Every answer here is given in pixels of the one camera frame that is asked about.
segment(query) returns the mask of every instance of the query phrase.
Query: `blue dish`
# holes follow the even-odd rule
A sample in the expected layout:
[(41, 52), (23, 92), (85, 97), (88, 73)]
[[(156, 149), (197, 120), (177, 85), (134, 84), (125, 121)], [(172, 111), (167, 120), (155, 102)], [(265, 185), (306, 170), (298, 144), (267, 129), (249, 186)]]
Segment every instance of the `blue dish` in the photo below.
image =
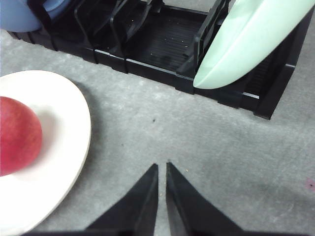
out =
[[(44, 7), (55, 19), (71, 0), (47, 0)], [(41, 28), (39, 20), (27, 6), (27, 0), (0, 0), (0, 28), (12, 32), (28, 32)]]

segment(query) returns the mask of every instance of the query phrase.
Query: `gray carpet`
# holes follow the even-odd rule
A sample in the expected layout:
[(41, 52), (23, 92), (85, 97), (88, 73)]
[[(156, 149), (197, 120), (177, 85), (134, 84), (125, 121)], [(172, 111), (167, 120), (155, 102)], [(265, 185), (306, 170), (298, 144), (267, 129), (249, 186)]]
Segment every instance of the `gray carpet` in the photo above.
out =
[[(209, 0), (166, 1), (209, 10)], [(36, 231), (84, 229), (152, 163), (159, 164), (156, 236), (170, 235), (165, 163), (246, 230), (315, 235), (315, 18), (271, 121), (199, 95), (12, 39), (1, 31), (1, 75), (47, 70), (73, 81), (92, 115), (86, 164)]]

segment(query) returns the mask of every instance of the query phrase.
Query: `dish rack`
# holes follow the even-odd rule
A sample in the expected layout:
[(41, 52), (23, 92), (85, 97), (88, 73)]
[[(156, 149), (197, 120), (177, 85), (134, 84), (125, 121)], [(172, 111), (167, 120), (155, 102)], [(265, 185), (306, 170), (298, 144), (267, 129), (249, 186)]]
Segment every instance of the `dish rack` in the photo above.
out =
[(42, 28), (9, 34), (270, 119), (297, 64), (314, 8), (251, 72), (222, 88), (194, 88), (196, 72), (228, 14), (229, 2), (217, 0), (209, 12), (201, 12), (162, 0), (73, 0), (52, 21), (44, 1), (28, 0)]

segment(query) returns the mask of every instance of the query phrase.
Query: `apple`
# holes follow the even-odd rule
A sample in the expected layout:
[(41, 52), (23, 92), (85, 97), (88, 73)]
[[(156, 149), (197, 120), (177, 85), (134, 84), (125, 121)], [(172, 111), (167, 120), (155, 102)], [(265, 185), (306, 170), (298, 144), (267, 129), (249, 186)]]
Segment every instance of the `apple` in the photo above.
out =
[(0, 176), (34, 161), (41, 148), (42, 129), (36, 114), (23, 103), (0, 97)]

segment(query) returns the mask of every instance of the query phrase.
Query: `light green plate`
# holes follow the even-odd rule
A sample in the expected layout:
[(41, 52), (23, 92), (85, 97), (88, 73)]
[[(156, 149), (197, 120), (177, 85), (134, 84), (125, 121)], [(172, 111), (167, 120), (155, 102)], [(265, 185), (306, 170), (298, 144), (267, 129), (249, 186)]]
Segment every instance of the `light green plate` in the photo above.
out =
[(314, 4), (315, 0), (236, 0), (193, 85), (216, 89), (244, 76), (287, 37)]

